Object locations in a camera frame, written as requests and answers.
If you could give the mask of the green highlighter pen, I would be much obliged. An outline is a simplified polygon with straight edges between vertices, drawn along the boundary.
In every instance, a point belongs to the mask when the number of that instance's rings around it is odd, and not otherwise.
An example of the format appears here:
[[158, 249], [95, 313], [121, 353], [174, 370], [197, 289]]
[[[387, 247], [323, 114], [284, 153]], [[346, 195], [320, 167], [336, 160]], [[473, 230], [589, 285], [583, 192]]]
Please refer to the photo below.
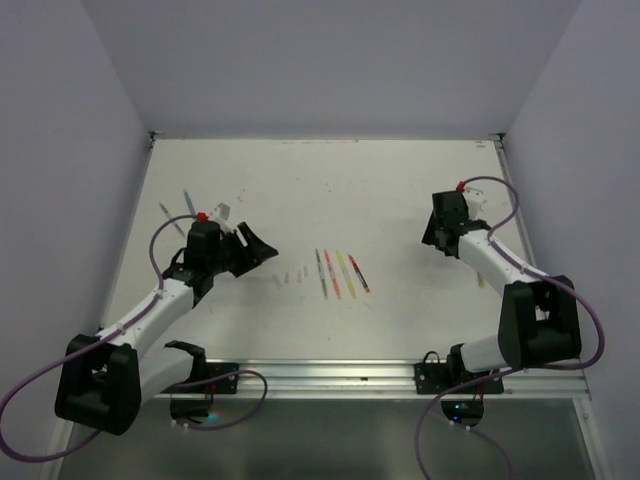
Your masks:
[[317, 248], [315, 249], [314, 253], [315, 253], [317, 271], [318, 271], [318, 276], [319, 276], [319, 281], [320, 281], [320, 285], [321, 285], [322, 294], [323, 294], [324, 299], [328, 300], [329, 299], [329, 293], [328, 293], [326, 276], [325, 276], [325, 272], [324, 272], [324, 266], [323, 266], [323, 263], [322, 263], [322, 259], [321, 259], [319, 250]]

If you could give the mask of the pink highlighter pen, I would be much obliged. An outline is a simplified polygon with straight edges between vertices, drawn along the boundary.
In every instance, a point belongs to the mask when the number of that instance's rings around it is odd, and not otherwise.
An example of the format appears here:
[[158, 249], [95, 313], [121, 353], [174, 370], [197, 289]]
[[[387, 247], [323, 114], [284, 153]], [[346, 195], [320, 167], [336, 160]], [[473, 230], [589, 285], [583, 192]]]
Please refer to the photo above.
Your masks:
[[329, 276], [331, 279], [331, 284], [335, 293], [335, 296], [338, 300], [340, 300], [342, 298], [342, 294], [341, 294], [341, 290], [340, 290], [340, 286], [339, 286], [339, 282], [337, 280], [337, 276], [336, 276], [336, 272], [334, 269], [334, 265], [331, 259], [331, 255], [328, 251], [328, 249], [324, 249], [324, 258], [327, 264], [327, 268], [329, 271]]

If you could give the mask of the yellow highlighter pen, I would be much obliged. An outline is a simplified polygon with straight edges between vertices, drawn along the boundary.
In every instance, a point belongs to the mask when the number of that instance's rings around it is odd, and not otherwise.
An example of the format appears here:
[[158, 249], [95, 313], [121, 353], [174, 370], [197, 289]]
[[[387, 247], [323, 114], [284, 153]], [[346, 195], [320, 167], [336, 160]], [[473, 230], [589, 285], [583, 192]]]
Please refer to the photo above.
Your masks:
[[353, 282], [352, 282], [348, 267], [346, 265], [346, 261], [344, 259], [344, 256], [342, 255], [340, 250], [336, 250], [336, 256], [337, 256], [337, 259], [338, 259], [338, 263], [339, 263], [341, 272], [342, 272], [342, 274], [344, 276], [345, 283], [346, 283], [347, 289], [349, 291], [349, 294], [351, 295], [352, 299], [356, 299], [357, 295], [356, 295], [355, 287], [353, 285]]

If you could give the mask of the dark red pen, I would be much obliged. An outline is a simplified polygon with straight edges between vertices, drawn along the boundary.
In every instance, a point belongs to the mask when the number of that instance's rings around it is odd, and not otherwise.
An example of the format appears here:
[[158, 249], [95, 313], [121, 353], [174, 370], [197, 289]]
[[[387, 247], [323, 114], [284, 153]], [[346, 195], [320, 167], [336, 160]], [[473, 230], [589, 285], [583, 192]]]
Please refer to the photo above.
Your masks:
[[354, 272], [355, 272], [355, 274], [356, 274], [356, 276], [357, 276], [357, 278], [358, 278], [358, 280], [359, 280], [364, 292], [370, 293], [371, 292], [370, 286], [369, 286], [368, 282], [366, 281], [366, 279], [364, 277], [364, 274], [363, 274], [362, 270], [360, 269], [355, 257], [352, 254], [349, 253], [348, 254], [348, 259], [349, 259], [349, 261], [350, 261], [350, 263], [351, 263], [351, 265], [353, 267], [353, 270], [354, 270]]

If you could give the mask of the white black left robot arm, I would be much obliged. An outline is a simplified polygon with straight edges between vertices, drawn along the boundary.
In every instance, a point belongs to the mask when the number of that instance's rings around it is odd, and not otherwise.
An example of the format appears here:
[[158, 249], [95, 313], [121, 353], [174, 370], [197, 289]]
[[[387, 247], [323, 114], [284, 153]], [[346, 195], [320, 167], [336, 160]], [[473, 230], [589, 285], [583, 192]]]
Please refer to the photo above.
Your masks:
[[155, 357], [149, 354], [151, 347], [200, 303], [216, 276], [240, 277], [278, 254], [246, 223], [229, 230], [217, 221], [194, 221], [185, 246], [161, 271], [158, 287], [130, 318], [69, 342], [54, 403], [56, 416], [121, 435], [155, 395], [173, 388], [201, 390], [210, 372], [202, 347], [172, 340]]

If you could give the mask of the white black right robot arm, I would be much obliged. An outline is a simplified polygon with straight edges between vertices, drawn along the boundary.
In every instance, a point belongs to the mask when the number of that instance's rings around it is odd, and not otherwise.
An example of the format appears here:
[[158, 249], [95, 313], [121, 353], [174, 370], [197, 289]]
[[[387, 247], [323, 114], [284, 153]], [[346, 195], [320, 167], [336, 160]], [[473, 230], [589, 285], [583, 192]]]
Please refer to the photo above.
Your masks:
[[542, 279], [529, 266], [514, 266], [488, 239], [489, 224], [473, 219], [462, 192], [432, 195], [433, 210], [422, 243], [473, 268], [501, 295], [497, 333], [451, 347], [438, 376], [451, 389], [468, 392], [481, 375], [521, 370], [577, 358], [582, 350], [575, 298], [565, 277]]

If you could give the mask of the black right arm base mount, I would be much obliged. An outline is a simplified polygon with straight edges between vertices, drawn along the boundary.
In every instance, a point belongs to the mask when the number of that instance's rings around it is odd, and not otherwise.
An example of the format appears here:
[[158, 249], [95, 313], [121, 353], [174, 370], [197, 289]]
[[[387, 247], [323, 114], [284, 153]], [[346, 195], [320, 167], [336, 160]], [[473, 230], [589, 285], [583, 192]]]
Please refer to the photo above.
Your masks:
[[[450, 349], [443, 360], [435, 351], [428, 351], [420, 362], [413, 365], [414, 384], [418, 395], [440, 394], [454, 386], [490, 374], [490, 371], [472, 373], [463, 366], [460, 353], [461, 346]], [[500, 395], [505, 392], [501, 379], [491, 379], [460, 391], [462, 395], [469, 395], [463, 400], [442, 400], [441, 410], [449, 421], [465, 427], [473, 428], [482, 420], [486, 395]]]

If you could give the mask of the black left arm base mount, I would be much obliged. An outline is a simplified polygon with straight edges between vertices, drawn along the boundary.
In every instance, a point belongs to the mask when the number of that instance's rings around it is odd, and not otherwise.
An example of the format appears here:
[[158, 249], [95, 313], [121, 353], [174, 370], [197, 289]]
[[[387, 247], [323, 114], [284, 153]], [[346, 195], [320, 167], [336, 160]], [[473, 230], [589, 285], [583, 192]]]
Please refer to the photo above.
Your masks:
[[[173, 340], [164, 345], [165, 348], [187, 353], [192, 357], [189, 376], [184, 383], [208, 380], [223, 374], [235, 372], [239, 364], [235, 362], [209, 362], [205, 349], [187, 342]], [[173, 420], [185, 421], [188, 424], [200, 425], [205, 419], [213, 419], [213, 407], [216, 394], [234, 395], [237, 392], [238, 377], [236, 374], [217, 382], [192, 387], [172, 386], [166, 393], [192, 393], [201, 395], [196, 400], [171, 400], [170, 415]]]

